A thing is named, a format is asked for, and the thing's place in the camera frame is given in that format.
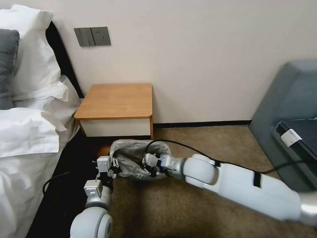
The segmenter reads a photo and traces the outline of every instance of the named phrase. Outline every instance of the gray switch plate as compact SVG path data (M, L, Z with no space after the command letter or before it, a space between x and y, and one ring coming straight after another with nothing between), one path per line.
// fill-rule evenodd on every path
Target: gray switch plate
M74 31L81 47L111 45L107 27L75 28Z
M111 45L108 27L92 27L90 29L95 45Z

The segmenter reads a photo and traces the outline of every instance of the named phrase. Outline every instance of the white duvet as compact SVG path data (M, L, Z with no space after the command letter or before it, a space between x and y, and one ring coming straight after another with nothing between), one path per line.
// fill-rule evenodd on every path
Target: white duvet
M0 111L0 238L25 237L66 143L77 132L72 115L80 99L69 80L66 101L18 102Z

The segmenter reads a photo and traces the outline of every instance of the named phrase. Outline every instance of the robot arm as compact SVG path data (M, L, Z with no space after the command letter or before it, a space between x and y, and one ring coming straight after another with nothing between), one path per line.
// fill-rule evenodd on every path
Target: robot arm
M113 184L120 171L117 159L109 156L97 159L99 174L95 180L88 180L84 186L87 195L85 210L78 214L70 228L70 238L108 238L112 218L108 214L112 201Z
M317 192L297 193L281 180L232 164L216 165L215 161L199 154L190 158L170 155L157 158L146 154L142 163L149 176L164 172L277 220L317 225ZM118 161L109 156L97 159L97 165L98 179L88 180L84 186L88 199L85 210L72 223L71 238L109 237L112 179L120 168Z
M146 156L146 161L154 159ZM317 225L317 193L297 193L281 180L199 154L191 158L164 155L160 166L167 174L249 207L277 220Z

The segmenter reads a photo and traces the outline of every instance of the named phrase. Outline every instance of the carpet floor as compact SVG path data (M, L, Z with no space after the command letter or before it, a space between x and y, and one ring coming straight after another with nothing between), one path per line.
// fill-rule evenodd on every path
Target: carpet floor
M190 145L211 157L268 170L271 163L247 126L156 129L156 139ZM175 157L193 152L170 145ZM114 181L112 237L317 237L313 228L266 217L174 178Z

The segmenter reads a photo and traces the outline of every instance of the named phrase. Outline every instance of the plastic garbage bag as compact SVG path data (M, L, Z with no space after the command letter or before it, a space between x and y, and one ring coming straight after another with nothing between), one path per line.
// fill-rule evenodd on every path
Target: plastic garbage bag
M150 142L151 140L121 139L112 143L110 157L118 159L121 168L119 176L147 181L166 178L165 174L150 177L140 166L145 148ZM167 144L158 141L149 146L148 153L160 156L162 154L170 155L171 151Z

